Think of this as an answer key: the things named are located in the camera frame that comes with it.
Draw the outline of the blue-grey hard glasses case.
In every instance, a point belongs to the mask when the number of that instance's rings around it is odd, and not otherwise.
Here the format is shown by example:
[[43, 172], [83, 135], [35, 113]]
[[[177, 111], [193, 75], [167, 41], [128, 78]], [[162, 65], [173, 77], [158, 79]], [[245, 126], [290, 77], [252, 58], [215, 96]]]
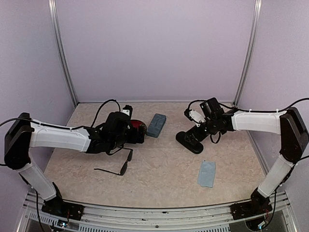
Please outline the blue-grey hard glasses case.
[[146, 135], [153, 138], [158, 138], [166, 120], [167, 117], [165, 115], [156, 113], [147, 128]]

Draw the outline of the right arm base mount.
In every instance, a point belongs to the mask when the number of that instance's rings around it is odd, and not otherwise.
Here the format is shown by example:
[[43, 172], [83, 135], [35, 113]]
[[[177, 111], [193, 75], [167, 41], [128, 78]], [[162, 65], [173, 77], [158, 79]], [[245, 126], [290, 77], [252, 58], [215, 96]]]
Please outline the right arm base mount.
[[247, 202], [234, 203], [230, 206], [233, 220], [253, 217], [272, 211], [269, 197], [264, 197], [256, 188]]

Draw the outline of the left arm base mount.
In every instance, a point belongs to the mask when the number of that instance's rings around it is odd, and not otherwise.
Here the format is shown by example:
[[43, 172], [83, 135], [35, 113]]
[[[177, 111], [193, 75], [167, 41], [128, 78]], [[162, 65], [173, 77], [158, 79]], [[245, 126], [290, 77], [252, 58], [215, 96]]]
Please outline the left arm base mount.
[[56, 190], [56, 196], [51, 200], [44, 201], [42, 211], [54, 216], [66, 218], [67, 220], [73, 219], [80, 221], [84, 212], [84, 206], [64, 201], [57, 185], [54, 182], [52, 184]]

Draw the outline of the black glasses case beige lining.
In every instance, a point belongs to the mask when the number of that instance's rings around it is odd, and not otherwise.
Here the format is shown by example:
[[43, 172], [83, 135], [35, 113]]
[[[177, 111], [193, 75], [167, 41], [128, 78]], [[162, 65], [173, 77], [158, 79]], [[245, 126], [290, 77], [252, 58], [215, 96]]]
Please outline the black glasses case beige lining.
[[193, 135], [181, 131], [176, 134], [176, 140], [186, 149], [194, 154], [200, 154], [203, 151], [203, 145]]

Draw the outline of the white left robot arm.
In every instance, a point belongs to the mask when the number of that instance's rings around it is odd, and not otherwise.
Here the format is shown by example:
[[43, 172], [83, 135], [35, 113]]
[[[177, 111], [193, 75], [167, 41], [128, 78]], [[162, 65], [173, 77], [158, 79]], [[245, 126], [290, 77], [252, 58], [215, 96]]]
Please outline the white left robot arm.
[[128, 110], [110, 113], [106, 121], [96, 127], [50, 125], [35, 121], [28, 113], [11, 121], [13, 125], [4, 138], [4, 163], [18, 171], [57, 215], [64, 214], [68, 205], [62, 200], [57, 186], [32, 161], [30, 148], [62, 148], [111, 156], [125, 144], [142, 144], [146, 134], [146, 127], [132, 120]]

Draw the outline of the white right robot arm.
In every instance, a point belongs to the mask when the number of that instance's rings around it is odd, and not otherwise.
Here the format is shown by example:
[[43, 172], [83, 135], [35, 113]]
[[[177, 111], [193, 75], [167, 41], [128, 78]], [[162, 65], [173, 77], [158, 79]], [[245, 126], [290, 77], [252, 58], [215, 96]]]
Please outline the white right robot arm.
[[288, 178], [297, 163], [304, 159], [303, 153], [309, 143], [309, 132], [293, 105], [275, 111], [243, 110], [219, 103], [216, 98], [198, 100], [203, 114], [187, 107], [184, 115], [195, 123], [188, 131], [177, 133], [176, 140], [195, 154], [203, 151], [203, 141], [214, 135], [222, 136], [228, 131], [259, 131], [280, 135], [280, 155], [258, 186], [255, 196], [247, 203], [247, 211], [256, 215], [266, 206], [269, 197]]

